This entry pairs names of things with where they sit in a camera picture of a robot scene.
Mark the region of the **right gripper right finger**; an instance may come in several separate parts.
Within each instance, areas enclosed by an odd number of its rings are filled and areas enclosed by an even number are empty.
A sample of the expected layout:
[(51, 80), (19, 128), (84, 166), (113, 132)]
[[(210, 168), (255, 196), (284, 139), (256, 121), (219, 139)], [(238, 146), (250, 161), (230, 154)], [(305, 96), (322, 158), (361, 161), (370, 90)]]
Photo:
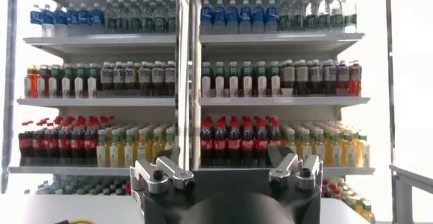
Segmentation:
[(318, 155), (299, 159), (291, 149), (283, 156), (284, 148), (270, 145), (269, 160), (273, 168), (269, 171), (269, 184), (274, 189), (288, 188), (294, 182), (298, 189), (310, 191), (316, 187), (322, 190), (323, 161)]

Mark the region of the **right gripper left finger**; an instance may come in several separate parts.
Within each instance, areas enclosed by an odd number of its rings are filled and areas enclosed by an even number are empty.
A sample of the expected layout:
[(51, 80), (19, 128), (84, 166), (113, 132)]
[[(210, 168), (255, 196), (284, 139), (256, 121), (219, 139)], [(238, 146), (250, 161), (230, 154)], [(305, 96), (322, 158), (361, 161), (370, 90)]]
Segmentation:
[(131, 190), (140, 192), (146, 189), (150, 194), (164, 194), (170, 186), (184, 192), (194, 190), (193, 173), (176, 163), (179, 154), (180, 148), (175, 147), (163, 151), (154, 164), (146, 159), (136, 160), (130, 166)]

